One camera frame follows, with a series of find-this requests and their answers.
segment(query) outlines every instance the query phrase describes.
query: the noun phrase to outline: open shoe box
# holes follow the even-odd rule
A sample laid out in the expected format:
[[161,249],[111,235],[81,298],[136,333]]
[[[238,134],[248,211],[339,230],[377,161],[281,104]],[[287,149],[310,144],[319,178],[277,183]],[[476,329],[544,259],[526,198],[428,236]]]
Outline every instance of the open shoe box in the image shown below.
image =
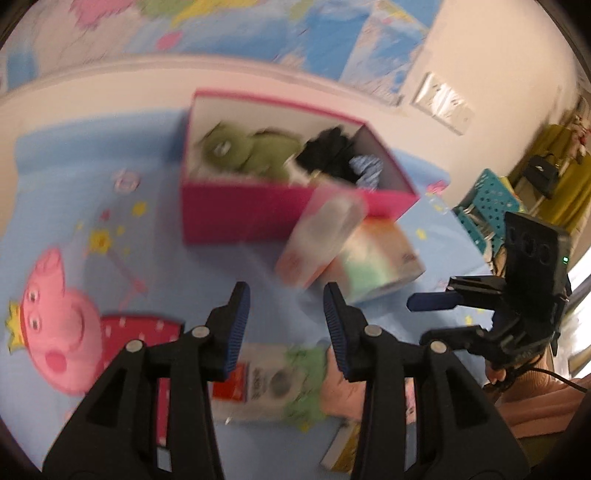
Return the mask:
[[181,173],[186,243],[287,239],[313,192],[308,187],[236,174],[208,176],[213,170],[202,162],[199,142],[222,121],[239,124],[248,132],[266,128],[292,132],[301,135],[303,143],[315,139],[322,130],[341,126],[355,140],[359,155],[377,155],[384,161],[379,190],[357,190],[368,202],[369,216],[396,220],[418,200],[395,158],[364,121],[303,103],[235,92],[197,91],[189,115]]

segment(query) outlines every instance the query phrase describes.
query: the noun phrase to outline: green plush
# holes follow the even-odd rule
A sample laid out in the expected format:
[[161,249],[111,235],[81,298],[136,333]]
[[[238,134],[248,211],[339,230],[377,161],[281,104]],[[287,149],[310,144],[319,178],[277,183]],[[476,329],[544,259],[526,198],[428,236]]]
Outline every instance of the green plush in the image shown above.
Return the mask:
[[272,131],[249,135],[227,123],[218,124],[202,144],[203,156],[210,165],[276,181],[289,181],[285,161],[302,149],[299,140],[289,135]]
[[320,392],[326,377],[326,349],[293,347],[285,358],[290,367],[306,377],[300,394],[285,406],[284,417],[305,431],[326,417],[320,408]]

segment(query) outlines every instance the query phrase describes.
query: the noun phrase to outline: wall socket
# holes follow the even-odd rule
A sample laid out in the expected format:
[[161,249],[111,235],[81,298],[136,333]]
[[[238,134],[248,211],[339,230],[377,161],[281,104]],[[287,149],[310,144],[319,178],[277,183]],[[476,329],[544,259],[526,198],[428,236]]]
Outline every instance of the wall socket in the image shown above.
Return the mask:
[[462,96],[434,73],[427,74],[413,105],[459,135],[466,133],[475,115]]

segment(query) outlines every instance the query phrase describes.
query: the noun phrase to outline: person's hand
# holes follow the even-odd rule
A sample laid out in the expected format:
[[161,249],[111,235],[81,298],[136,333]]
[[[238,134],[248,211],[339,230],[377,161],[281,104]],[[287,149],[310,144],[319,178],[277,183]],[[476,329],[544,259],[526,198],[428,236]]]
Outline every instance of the person's hand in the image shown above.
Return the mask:
[[325,415],[361,421],[365,400],[365,382],[349,383],[339,371],[335,353],[326,352],[326,377],[320,390],[320,409]]
[[507,378],[507,370],[504,368],[501,370],[493,370],[491,367],[491,363],[487,360],[486,361],[486,377],[488,381],[495,385],[497,382],[505,381]]

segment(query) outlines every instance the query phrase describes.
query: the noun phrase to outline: pink cartoon pig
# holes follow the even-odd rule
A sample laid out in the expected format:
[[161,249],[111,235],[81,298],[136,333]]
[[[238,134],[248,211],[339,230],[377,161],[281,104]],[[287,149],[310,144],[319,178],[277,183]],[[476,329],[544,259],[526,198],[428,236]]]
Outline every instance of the pink cartoon pig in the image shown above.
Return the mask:
[[66,288],[59,249],[47,250],[29,276],[21,330],[40,374],[70,395],[87,392],[102,371],[100,314],[82,292]]
[[[10,313],[11,348],[25,347],[41,376],[70,395],[86,394],[130,340],[139,338],[153,346],[174,342],[183,330],[180,323],[152,315],[101,317],[90,298],[66,287],[58,248],[39,257],[21,304],[11,306]],[[166,443],[169,392],[170,380],[161,379],[156,425],[160,445]]]

